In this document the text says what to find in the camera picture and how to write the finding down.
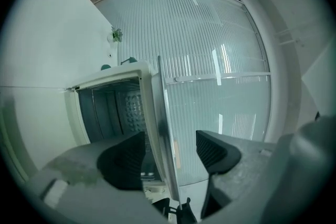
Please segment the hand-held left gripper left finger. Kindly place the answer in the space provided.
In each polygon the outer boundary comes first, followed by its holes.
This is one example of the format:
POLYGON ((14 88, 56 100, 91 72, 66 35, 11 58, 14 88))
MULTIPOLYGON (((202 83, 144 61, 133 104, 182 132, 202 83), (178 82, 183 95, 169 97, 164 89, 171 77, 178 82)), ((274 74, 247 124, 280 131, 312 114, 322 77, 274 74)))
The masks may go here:
POLYGON ((31 179, 36 205, 56 223, 167 223, 141 182, 145 134, 72 148, 31 179))

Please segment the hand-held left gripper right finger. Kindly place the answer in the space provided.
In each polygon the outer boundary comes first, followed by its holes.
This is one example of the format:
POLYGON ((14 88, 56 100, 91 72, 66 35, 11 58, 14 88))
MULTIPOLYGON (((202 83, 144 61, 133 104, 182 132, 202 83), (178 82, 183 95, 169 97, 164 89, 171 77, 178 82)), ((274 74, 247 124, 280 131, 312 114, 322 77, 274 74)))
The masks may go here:
POLYGON ((237 200, 259 177, 275 143, 196 131, 196 152, 208 173, 201 219, 237 200))

